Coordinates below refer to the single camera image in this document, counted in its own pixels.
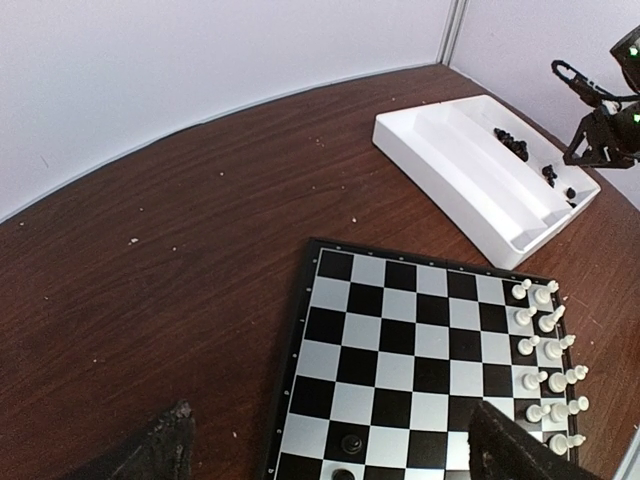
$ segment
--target black pawn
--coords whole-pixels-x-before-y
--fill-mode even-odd
[[[344,453],[348,455],[355,455],[362,450],[362,440],[357,435],[347,435],[342,439],[340,446]]]
[[[341,468],[340,470],[333,471],[331,480],[356,480],[356,477],[354,477],[353,473],[351,473],[349,470]]]

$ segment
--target wooden table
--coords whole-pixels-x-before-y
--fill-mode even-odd
[[[55,478],[186,398],[194,478],[251,478],[309,237],[488,264],[371,143],[377,113],[479,93],[442,66],[313,90],[161,140],[0,225],[0,476]],[[568,296],[591,367],[582,465],[611,477],[640,420],[640,213],[595,177],[592,206],[520,270]]]

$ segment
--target white tray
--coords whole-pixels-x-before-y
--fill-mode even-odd
[[[525,140],[523,162],[493,133]],[[580,167],[509,109],[487,95],[383,113],[373,143],[398,165],[499,268],[532,255],[600,191]],[[553,165],[555,188],[542,176]],[[576,191],[567,202],[565,191]]]

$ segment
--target white backdrop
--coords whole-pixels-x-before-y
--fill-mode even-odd
[[[568,143],[590,109],[551,62],[629,94],[609,50],[638,23],[638,0],[470,0],[452,66]],[[640,209],[640,166],[600,172]]]
[[[434,63],[449,4],[4,0],[0,221],[202,120],[341,79]]]

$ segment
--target black and white chessboard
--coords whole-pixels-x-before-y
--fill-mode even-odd
[[[513,285],[533,281],[517,301]],[[344,468],[357,480],[462,480],[469,477],[468,425],[480,399],[533,437],[576,433],[575,417],[531,424],[532,404],[566,403],[546,382],[522,386],[526,373],[570,368],[549,360],[545,342],[564,335],[537,319],[559,305],[536,303],[548,279],[367,247],[313,240],[293,320],[291,347],[272,419],[262,479],[330,480]],[[514,313],[534,305],[527,327]],[[522,356],[517,344],[537,334]],[[363,448],[347,454],[346,435]],[[571,451],[571,460],[577,462]]]

